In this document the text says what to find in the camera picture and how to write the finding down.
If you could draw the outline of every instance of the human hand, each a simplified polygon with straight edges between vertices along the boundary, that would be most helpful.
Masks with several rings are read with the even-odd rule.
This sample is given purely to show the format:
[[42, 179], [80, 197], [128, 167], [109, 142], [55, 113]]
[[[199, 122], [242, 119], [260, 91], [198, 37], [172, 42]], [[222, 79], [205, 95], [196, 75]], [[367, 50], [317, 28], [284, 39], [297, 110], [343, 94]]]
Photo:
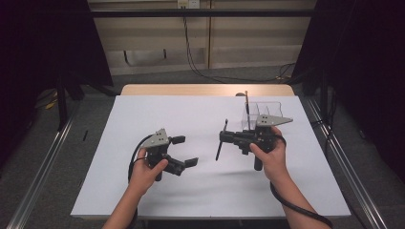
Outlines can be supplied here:
[[[281, 131], [276, 127], [271, 127], [276, 135], [282, 135]], [[283, 180], [289, 177], [286, 165], [286, 145], [283, 140], [277, 139], [276, 147], [269, 153], [262, 151], [259, 146], [251, 143], [250, 150], [253, 154], [263, 162], [266, 177], [272, 181]]]
[[138, 151], [138, 161], [134, 164], [134, 169], [132, 171], [131, 180], [129, 182], [128, 188], [137, 192], [143, 196], [146, 191], [152, 186], [155, 181], [155, 177], [161, 173], [168, 164], [167, 159], [161, 160], [154, 168], [148, 164], [146, 158], [146, 149], [142, 148]]

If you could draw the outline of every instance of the white paper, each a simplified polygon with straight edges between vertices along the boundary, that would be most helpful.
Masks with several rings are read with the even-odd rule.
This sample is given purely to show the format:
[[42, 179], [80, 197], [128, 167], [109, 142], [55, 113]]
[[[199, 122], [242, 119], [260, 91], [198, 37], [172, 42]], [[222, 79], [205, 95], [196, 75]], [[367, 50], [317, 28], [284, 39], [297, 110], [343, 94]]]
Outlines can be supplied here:
[[[314, 209], [324, 216], [348, 216], [350, 211], [296, 96], [251, 97], [278, 101], [284, 117], [279, 126], [286, 139], [288, 170]], [[139, 142], [164, 128], [185, 142], [169, 146], [171, 157], [198, 157], [196, 167], [180, 177], [163, 173], [139, 204], [140, 219], [268, 219], [285, 214], [273, 197], [263, 171], [253, 168], [254, 155], [242, 155], [224, 143], [215, 155], [219, 133], [240, 132], [244, 97], [118, 96], [92, 165], [77, 197], [72, 216], [84, 219], [111, 215], [127, 186], [128, 165]]]

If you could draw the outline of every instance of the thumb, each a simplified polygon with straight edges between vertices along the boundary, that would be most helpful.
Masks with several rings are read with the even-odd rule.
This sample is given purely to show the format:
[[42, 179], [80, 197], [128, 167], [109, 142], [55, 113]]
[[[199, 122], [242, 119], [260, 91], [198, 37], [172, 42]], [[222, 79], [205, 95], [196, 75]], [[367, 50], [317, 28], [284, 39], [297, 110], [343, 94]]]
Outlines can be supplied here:
[[252, 151], [252, 153], [256, 157], [258, 157], [262, 161], [265, 159], [266, 153], [263, 152], [262, 149], [259, 148], [259, 146], [257, 146], [254, 143], [250, 143], [249, 147], [250, 147], [250, 150]]
[[169, 161], [167, 159], [163, 159], [157, 165], [155, 165], [155, 167], [152, 169], [154, 176], [157, 176], [161, 171], [163, 171], [168, 163]]

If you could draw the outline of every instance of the metal frame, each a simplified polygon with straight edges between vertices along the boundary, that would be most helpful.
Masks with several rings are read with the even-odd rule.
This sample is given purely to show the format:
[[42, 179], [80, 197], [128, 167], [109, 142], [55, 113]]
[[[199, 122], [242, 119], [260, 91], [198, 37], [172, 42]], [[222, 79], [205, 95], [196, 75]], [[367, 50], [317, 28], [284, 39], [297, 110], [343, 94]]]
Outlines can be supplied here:
[[26, 195], [24, 196], [23, 200], [17, 207], [17, 210], [12, 215], [11, 221], [7, 226], [8, 229], [14, 228], [24, 228], [33, 206], [38, 199], [42, 188], [48, 178], [48, 175], [53, 167], [54, 161], [57, 158], [57, 155], [62, 148], [63, 142], [65, 141], [73, 123], [73, 119], [77, 113], [79, 107], [79, 102], [75, 103], [73, 107], [72, 114], [68, 119], [67, 123], [64, 125], [63, 129], [56, 133], [56, 136], [53, 140], [53, 144], [49, 149], [48, 153], [45, 156], [44, 161], [41, 164], [38, 172], [35, 175], [35, 178], [30, 185], [29, 190], [27, 191]]
[[[311, 98], [308, 101], [308, 104], [314, 116], [318, 120], [321, 120], [322, 116], [320, 115], [320, 108], [316, 103], [316, 101], [313, 98]], [[345, 177], [348, 180], [350, 186], [352, 187], [352, 190], [356, 195], [361, 207], [363, 208], [364, 213], [369, 219], [370, 224], [374, 229], [381, 229], [381, 228], [386, 229], [387, 225], [385, 224], [383, 218], [381, 217], [381, 214], [379, 213], [377, 206], [373, 202], [372, 198], [370, 197], [369, 193], [367, 192], [357, 173], [353, 169], [348, 157], [346, 156], [345, 151], [343, 151], [343, 148], [341, 147], [339, 141], [337, 140], [337, 137], [334, 135], [333, 132], [330, 132], [330, 126], [326, 125], [325, 123], [322, 123], [321, 130], [326, 139], [328, 139], [328, 135], [330, 135], [328, 143], [333, 151], [333, 155], [336, 157], [337, 162], [342, 168], [342, 171], [345, 174]]]
[[330, 10], [219, 10], [219, 9], [173, 9], [173, 10], [54, 10], [39, 11], [38, 15], [71, 15], [98, 17], [313, 17], [332, 16]]

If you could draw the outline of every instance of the transparent container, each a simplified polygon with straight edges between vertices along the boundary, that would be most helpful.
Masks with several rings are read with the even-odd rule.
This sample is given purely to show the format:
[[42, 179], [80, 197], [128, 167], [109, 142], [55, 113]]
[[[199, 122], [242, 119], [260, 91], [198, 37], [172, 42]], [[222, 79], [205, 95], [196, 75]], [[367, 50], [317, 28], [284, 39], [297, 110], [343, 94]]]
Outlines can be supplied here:
[[249, 114], [245, 106], [242, 115], [242, 130], [254, 130], [259, 115], [283, 116], [281, 102], [249, 102]]

